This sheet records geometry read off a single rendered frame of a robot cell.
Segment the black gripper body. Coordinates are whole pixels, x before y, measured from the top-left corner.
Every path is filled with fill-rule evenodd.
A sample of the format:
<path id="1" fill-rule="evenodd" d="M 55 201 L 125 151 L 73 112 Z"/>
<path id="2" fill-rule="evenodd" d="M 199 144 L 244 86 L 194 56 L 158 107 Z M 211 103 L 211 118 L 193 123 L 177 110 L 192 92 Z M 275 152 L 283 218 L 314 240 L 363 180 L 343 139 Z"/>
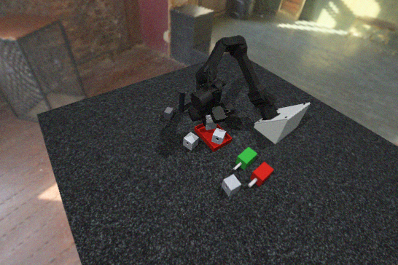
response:
<path id="1" fill-rule="evenodd" d="M 220 100 L 217 102 L 212 101 L 210 104 L 208 104 L 204 109 L 202 109 L 200 111 L 196 110 L 194 107 L 189 108 L 188 113 L 190 115 L 191 120 L 194 122 L 194 121 L 199 121 L 201 119 L 206 118 L 206 115 L 208 114 L 208 108 L 211 105 L 214 105 L 214 106 L 222 105 L 222 108 L 229 109 L 230 114 L 234 114 L 235 108 L 233 107 L 232 103 L 230 101 L 221 102 Z"/>

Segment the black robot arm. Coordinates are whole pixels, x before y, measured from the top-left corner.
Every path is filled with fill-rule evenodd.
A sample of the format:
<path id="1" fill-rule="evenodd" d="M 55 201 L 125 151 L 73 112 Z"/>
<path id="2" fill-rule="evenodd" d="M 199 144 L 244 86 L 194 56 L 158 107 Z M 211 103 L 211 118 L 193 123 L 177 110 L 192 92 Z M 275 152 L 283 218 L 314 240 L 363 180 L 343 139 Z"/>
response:
<path id="1" fill-rule="evenodd" d="M 260 84 L 257 75 L 247 55 L 247 43 L 243 36 L 223 37 L 216 42 L 208 60 L 198 70 L 195 75 L 196 91 L 191 93 L 192 106 L 196 110 L 205 108 L 212 101 L 217 102 L 221 99 L 222 87 L 226 85 L 221 79 L 215 78 L 218 72 L 217 66 L 224 54 L 229 52 L 238 61 L 239 66 L 249 86 L 250 102 L 256 108 L 260 108 L 262 120 L 270 120 L 281 113 L 275 107 L 276 97 L 271 95 L 266 87 Z M 208 108 L 208 115 L 211 115 L 213 123 L 223 122 L 229 119 L 230 110 L 222 108 L 222 105 L 211 105 Z"/>

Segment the red tray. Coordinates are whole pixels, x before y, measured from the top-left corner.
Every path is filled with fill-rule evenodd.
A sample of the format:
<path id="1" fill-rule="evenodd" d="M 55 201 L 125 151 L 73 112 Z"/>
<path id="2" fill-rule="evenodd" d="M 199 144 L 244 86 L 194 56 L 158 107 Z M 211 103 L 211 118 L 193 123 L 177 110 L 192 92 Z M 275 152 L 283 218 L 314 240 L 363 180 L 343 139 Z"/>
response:
<path id="1" fill-rule="evenodd" d="M 211 142 L 215 129 L 206 130 L 203 123 L 196 126 L 194 131 L 200 136 L 200 138 L 207 144 L 207 146 L 213 152 L 215 152 L 216 150 L 220 149 L 223 146 L 226 146 L 232 141 L 232 138 L 227 133 L 225 133 L 225 139 L 223 140 L 222 144 L 219 145 L 217 143 Z"/>

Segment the red block with white pin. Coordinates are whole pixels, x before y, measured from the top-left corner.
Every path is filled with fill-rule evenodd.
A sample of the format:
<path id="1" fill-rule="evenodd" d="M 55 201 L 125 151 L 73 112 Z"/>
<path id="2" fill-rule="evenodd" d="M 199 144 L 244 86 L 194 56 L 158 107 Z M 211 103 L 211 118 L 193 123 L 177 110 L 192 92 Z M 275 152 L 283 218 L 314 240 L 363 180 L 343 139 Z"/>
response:
<path id="1" fill-rule="evenodd" d="M 260 165 L 251 175 L 252 181 L 248 184 L 252 187 L 255 183 L 260 186 L 273 172 L 273 169 L 269 167 L 267 163 Z"/>

